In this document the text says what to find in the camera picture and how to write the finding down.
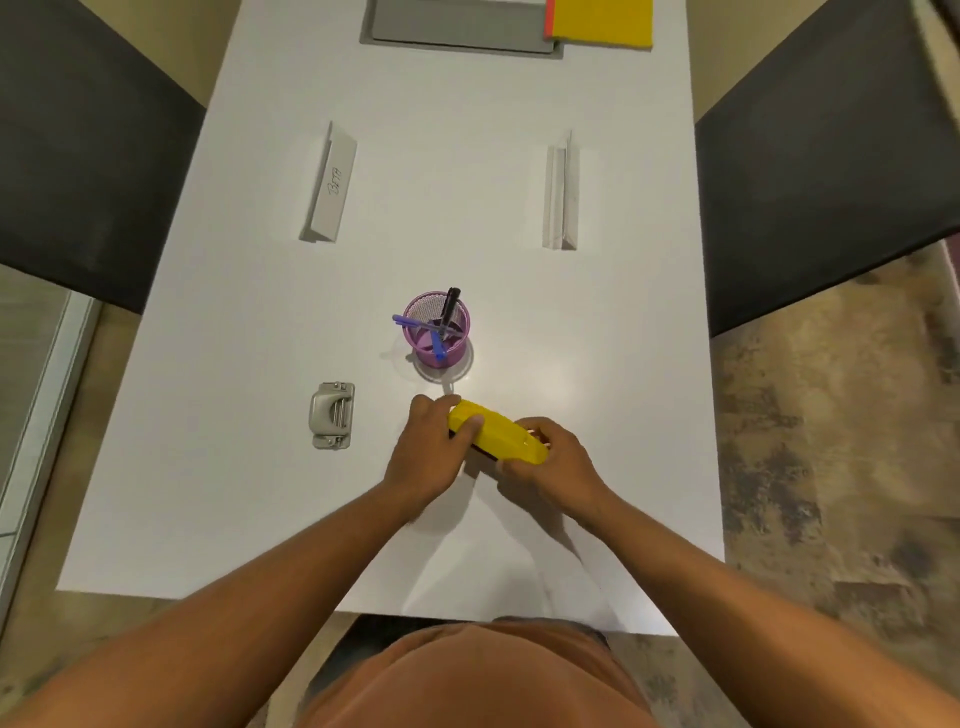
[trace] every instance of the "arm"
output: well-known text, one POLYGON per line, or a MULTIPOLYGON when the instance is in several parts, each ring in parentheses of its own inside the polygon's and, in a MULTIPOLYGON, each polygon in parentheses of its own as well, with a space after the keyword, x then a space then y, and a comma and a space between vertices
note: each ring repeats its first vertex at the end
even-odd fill
POLYGON ((459 400, 415 397, 379 485, 65 670, 9 725, 246 725, 377 551, 453 482, 482 424, 448 438, 459 400))
POLYGON ((504 463, 602 540, 756 728, 941 728, 960 703, 842 624, 751 579, 635 509, 600 479, 576 437, 521 420, 551 444, 540 466, 504 463))

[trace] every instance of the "red edge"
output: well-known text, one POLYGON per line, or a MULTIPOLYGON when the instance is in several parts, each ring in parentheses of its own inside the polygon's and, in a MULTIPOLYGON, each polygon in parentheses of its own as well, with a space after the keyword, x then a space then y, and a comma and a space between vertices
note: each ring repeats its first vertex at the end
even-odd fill
POLYGON ((557 9, 557 0, 546 0, 546 21, 543 23, 543 37, 553 37, 553 16, 557 9))

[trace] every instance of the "chair backrest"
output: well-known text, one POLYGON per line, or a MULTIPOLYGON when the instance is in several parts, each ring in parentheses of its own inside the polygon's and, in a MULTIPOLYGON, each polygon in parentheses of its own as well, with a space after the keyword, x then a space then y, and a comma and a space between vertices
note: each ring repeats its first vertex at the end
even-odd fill
POLYGON ((77 0, 0 48, 0 263, 142 311, 204 108, 77 0))
POLYGON ((907 0, 828 0, 696 140, 711 334, 960 231, 960 134, 907 0))

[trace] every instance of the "forearm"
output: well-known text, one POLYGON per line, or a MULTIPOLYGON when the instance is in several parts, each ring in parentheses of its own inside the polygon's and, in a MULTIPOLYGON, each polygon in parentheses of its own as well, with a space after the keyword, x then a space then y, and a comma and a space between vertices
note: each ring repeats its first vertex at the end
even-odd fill
POLYGON ((15 725, 246 725, 412 516, 382 484, 54 678, 15 725))
POLYGON ((757 728, 960 725, 960 704, 945 692, 613 494, 585 526, 757 728))

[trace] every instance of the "person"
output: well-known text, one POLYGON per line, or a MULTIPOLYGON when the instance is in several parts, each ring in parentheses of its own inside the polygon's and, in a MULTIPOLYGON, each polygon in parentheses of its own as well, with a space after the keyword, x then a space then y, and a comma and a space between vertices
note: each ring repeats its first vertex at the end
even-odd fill
MULTIPOLYGON (((417 395, 383 480, 152 622, 106 643, 8 715, 32 728, 242 728, 363 569, 453 482, 482 420, 448 436, 459 398, 417 395)), ((843 625, 765 591, 618 497, 577 438, 519 421, 545 463, 499 470, 603 541, 754 726, 943 728, 960 703, 843 625)), ((649 708, 589 630, 503 619, 417 632, 322 691, 300 726, 650 728, 649 708)))

